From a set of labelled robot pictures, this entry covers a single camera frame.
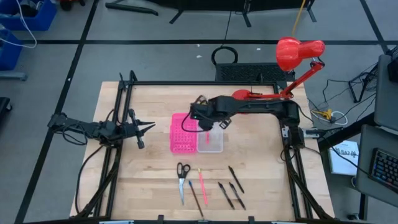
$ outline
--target paper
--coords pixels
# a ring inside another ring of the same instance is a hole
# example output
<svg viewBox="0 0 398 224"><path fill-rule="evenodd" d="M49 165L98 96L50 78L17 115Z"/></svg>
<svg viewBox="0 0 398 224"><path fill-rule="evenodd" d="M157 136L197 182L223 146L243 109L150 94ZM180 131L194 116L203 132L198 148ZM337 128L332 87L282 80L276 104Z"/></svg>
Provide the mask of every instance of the paper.
<svg viewBox="0 0 398 224"><path fill-rule="evenodd" d="M358 165L359 149L356 142L343 141L334 148L341 156ZM356 175L356 167L338 156L332 148L329 149L329 161L332 174Z"/></svg>

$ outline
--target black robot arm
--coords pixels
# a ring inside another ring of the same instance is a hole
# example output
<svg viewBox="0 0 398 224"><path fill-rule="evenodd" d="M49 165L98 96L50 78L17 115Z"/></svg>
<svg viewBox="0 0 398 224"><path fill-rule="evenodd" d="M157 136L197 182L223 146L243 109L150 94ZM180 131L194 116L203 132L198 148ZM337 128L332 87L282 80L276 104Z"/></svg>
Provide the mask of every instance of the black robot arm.
<svg viewBox="0 0 398 224"><path fill-rule="evenodd" d="M65 132L71 131L74 133L84 134L89 139L95 139L99 141L99 144L106 147L115 147L120 140L137 137L138 148L143 149L145 147L141 137L144 136L154 125L154 122L143 122L136 119L136 115L133 109L129 109L129 116L132 123L123 122L120 125L112 121L100 121L87 123L84 121L78 121L75 119L68 118L65 113L54 114L51 117L49 128L55 133L61 133L65 135ZM142 130L139 129L140 125L152 124Z"/></svg>
<svg viewBox="0 0 398 224"><path fill-rule="evenodd" d="M303 132L299 128L299 105L292 100L236 100L231 96L206 100L199 96L190 108L191 119L199 120L198 125L204 131L211 130L215 122L226 129L232 122L230 117L237 113L273 114L289 127L289 144L297 148L304 145Z"/></svg>

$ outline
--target clear plastic container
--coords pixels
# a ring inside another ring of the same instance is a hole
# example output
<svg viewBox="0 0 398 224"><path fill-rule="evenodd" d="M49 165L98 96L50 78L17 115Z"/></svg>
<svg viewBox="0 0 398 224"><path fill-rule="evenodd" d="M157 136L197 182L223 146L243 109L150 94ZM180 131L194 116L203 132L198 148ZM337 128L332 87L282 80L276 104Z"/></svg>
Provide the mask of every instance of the clear plastic container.
<svg viewBox="0 0 398 224"><path fill-rule="evenodd" d="M224 149L224 129L218 123L213 125L210 131L198 133L198 152L222 152Z"/></svg>

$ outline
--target wooden table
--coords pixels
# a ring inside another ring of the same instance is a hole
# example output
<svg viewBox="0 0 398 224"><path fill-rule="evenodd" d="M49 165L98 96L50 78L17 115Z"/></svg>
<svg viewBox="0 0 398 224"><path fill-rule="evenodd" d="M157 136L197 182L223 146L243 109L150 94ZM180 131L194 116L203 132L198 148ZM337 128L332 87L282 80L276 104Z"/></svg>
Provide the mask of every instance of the wooden table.
<svg viewBox="0 0 398 224"><path fill-rule="evenodd" d="M94 120L104 120L113 109L118 82L104 82L99 93ZM190 103L199 95L212 98L231 95L235 90L249 86L133 86L130 107L141 121L155 121L156 126L145 137L145 149L139 150L136 138L124 140L123 153L116 186L112 219L156 220L164 215L165 220L199 220L188 180L192 180L205 218L208 220L248 220L254 216L261 220L294 220L292 199L286 165L280 159L283 149L279 122L271 114L237 114L224 131L224 151L218 154L196 153L174 155L170 152L170 118L174 113L188 113ZM270 86L254 86L253 91L273 93ZM310 116L304 87L294 91L294 100ZM300 126L311 128L303 116ZM306 146L318 149L316 140L306 139ZM85 158L98 148L97 141L90 141ZM309 191L325 211L334 216L326 178L318 154L302 149L302 160ZM105 149L89 160L80 182L80 210L98 188ZM176 174L177 163L190 164L192 169L185 181L185 205L181 204ZM238 189L228 166L233 167L245 194ZM202 170L208 197L203 201L197 169ZM227 194L233 199L232 210L217 182L224 184ZM228 182L232 182L247 210L243 210ZM300 191L300 211L305 217ZM101 214L104 214L108 193L104 194Z"/></svg>

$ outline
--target red lamp base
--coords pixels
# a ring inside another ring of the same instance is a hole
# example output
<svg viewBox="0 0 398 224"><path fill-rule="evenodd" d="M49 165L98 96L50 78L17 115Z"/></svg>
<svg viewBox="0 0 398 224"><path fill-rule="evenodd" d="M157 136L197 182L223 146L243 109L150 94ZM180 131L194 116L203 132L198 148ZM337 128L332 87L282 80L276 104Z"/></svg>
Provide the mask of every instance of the red lamp base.
<svg viewBox="0 0 398 224"><path fill-rule="evenodd" d="M233 94L232 97L237 99L237 100L246 100L249 98L249 94L251 92L249 90L236 90Z"/></svg>

